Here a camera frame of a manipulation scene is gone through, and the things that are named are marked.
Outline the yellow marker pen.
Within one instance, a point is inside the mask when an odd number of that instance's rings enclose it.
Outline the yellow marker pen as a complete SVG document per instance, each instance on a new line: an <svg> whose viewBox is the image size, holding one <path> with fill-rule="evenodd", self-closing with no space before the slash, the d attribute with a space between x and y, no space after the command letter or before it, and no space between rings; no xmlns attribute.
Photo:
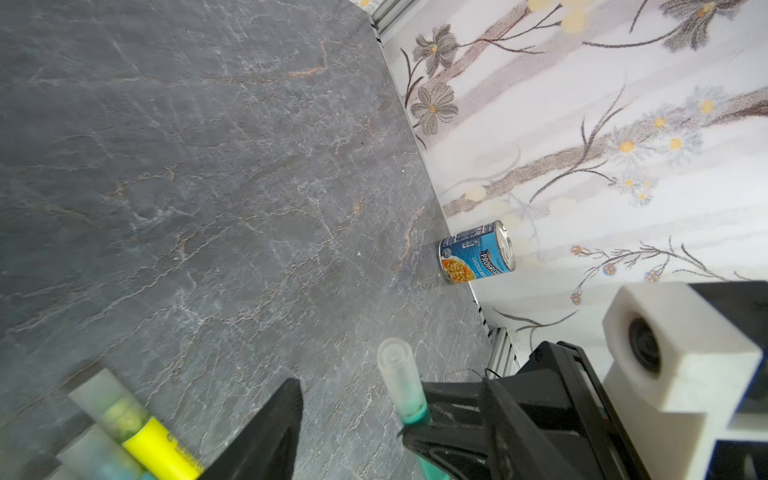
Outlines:
<svg viewBox="0 0 768 480"><path fill-rule="evenodd" d="M197 479L203 465L107 369L69 393L113 440L157 479Z"/></svg>

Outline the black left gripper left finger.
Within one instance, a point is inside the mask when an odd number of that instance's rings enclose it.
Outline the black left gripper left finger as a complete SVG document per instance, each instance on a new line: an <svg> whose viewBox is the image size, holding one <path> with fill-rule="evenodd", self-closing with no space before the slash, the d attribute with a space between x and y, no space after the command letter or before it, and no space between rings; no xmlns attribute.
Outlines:
<svg viewBox="0 0 768 480"><path fill-rule="evenodd" d="M285 380L201 480L290 480L303 415L300 381Z"/></svg>

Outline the blue marker pen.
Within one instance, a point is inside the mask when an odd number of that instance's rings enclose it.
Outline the blue marker pen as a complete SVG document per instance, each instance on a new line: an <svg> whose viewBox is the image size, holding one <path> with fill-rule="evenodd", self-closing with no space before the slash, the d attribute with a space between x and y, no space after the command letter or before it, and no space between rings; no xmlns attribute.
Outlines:
<svg viewBox="0 0 768 480"><path fill-rule="evenodd" d="M56 457L80 479L156 480L97 424L78 435Z"/></svg>

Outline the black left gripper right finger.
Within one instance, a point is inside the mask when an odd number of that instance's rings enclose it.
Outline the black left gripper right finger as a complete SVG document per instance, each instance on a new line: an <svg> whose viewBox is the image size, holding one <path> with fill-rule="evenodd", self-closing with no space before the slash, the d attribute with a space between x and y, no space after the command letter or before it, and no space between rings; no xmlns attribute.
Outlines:
<svg viewBox="0 0 768 480"><path fill-rule="evenodd" d="M423 385L430 419L406 426L405 448L452 479L645 479L588 357L541 343L521 370Z"/></svg>

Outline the green marker pen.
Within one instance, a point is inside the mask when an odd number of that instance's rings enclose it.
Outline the green marker pen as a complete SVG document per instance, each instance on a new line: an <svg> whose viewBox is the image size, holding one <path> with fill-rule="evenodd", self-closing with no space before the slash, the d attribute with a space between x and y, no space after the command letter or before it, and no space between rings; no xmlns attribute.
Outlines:
<svg viewBox="0 0 768 480"><path fill-rule="evenodd" d="M377 350L377 365L401 423L426 424L428 404L410 345L399 338L385 339Z"/></svg>

